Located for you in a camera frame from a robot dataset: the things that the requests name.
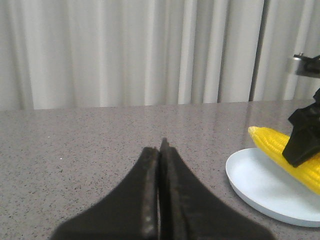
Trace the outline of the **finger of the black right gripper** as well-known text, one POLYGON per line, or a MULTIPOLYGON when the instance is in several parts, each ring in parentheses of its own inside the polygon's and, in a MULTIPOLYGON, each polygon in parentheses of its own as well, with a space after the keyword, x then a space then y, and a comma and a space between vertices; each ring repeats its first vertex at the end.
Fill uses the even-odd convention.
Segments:
POLYGON ((288 118, 293 129, 282 155, 298 167, 320 152, 320 91, 313 96, 314 103, 298 108, 288 118))

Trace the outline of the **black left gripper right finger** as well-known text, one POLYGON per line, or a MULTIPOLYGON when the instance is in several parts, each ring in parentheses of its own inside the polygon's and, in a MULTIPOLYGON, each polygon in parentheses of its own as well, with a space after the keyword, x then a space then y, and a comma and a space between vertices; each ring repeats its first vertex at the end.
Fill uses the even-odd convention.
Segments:
POLYGON ((262 225, 212 194, 166 138, 159 160, 160 239, 271 240, 262 225))

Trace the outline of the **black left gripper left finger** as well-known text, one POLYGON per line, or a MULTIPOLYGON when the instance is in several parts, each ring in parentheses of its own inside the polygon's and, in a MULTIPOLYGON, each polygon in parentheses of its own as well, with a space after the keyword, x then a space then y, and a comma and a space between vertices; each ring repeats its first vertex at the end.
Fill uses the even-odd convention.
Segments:
POLYGON ((158 159, 145 147, 137 162, 106 197, 61 224, 53 240, 156 240, 158 159))

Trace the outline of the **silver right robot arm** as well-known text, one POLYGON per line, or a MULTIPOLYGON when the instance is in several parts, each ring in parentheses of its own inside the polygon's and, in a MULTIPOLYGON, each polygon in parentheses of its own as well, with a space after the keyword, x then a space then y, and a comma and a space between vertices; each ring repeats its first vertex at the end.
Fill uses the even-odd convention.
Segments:
MULTIPOLYGON (((319 78, 320 57, 295 54, 288 70, 297 76, 319 78)), ((293 129, 282 155, 287 162, 298 167, 320 152, 320 91, 313 95, 314 103, 298 108, 288 118, 293 129)))

